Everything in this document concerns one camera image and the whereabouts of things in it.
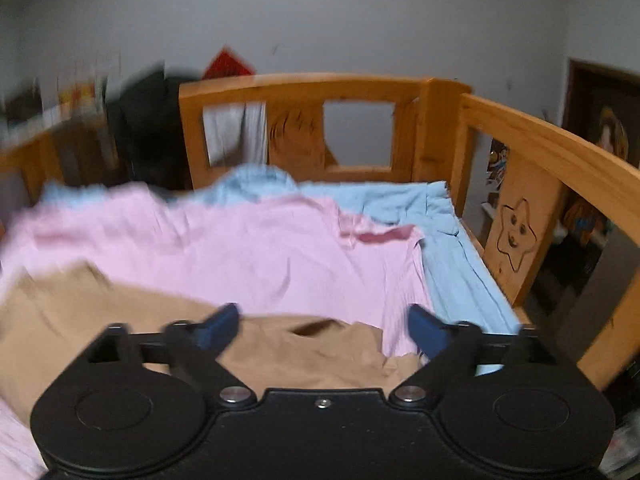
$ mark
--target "star carving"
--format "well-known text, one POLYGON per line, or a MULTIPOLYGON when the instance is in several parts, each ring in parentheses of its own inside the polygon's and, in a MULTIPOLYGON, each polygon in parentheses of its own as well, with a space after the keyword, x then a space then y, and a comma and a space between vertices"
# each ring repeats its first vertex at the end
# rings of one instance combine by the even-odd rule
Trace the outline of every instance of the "star carving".
POLYGON ((521 198, 515 207, 500 208, 502 230, 498 237, 498 252, 509 257, 513 272, 519 272, 525 254, 536 247, 538 239, 529 223, 529 202, 521 198))

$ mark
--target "wooden bed rail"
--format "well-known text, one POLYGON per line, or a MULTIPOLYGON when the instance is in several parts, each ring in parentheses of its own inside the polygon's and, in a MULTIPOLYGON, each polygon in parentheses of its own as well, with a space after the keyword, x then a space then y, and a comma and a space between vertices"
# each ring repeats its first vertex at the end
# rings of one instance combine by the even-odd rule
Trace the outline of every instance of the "wooden bed rail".
POLYGON ((227 78, 184 85, 180 113, 194 189, 228 168, 211 167, 202 111, 206 107, 266 103, 268 161, 297 180, 450 180, 460 96, 467 85, 348 74, 289 74, 227 78), (394 104, 390 166, 340 166, 326 158, 324 103, 394 104))
POLYGON ((40 198, 47 180, 64 182, 51 134, 42 134, 9 152, 0 153, 0 173, 21 173, 31 203, 40 198))
MULTIPOLYGON (((452 200, 461 214, 477 132, 510 149, 483 259, 513 305, 524 301, 549 247, 567 187, 640 245, 640 171, 545 121, 466 94, 458 123, 452 200)), ((580 361, 603 388, 640 349, 640 274, 580 361)))

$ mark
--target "pink cloth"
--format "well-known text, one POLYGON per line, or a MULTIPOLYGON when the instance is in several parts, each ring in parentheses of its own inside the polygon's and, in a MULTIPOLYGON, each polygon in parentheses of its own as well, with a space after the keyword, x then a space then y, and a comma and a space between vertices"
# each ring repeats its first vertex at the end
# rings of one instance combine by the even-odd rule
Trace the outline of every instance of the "pink cloth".
POLYGON ((383 330, 383 352, 415 352, 406 307, 432 310, 412 226, 388 227, 303 196, 216 207, 167 206, 144 186, 73 210, 41 205, 10 230, 0 295, 35 275, 89 261, 116 282, 248 315, 303 314, 383 330))
POLYGON ((34 480, 46 471, 31 432, 0 400, 0 478, 34 480))

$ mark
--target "beige cloth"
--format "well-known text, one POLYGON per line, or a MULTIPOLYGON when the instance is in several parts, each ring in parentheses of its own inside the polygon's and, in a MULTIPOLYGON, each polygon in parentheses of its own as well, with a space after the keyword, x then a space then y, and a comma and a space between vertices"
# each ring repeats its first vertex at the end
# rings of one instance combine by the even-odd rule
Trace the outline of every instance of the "beige cloth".
MULTIPOLYGON (((108 325, 158 332, 177 319, 200 321, 210 305, 110 283, 88 266, 21 279, 0 313, 0 395, 28 423, 34 403, 108 325)), ((220 363, 260 396, 267 387, 383 388, 414 373, 418 357, 386 358, 382 332, 309 317, 243 319, 220 363)))

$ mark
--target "blue blanket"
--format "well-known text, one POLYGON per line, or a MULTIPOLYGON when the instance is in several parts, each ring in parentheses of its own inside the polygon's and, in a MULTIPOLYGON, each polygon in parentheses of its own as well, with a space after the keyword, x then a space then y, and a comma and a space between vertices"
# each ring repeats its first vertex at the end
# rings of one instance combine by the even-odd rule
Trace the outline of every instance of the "blue blanket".
MULTIPOLYGON (((256 202, 290 193, 329 196, 341 209, 384 224, 415 224, 424 233, 422 263, 437 316, 466 320, 486 332, 516 333, 518 319, 455 216, 443 182, 432 184, 297 184, 273 166, 241 166, 212 186, 180 200, 208 205, 256 202)), ((101 200, 102 187, 47 187, 44 202, 78 206, 101 200)))

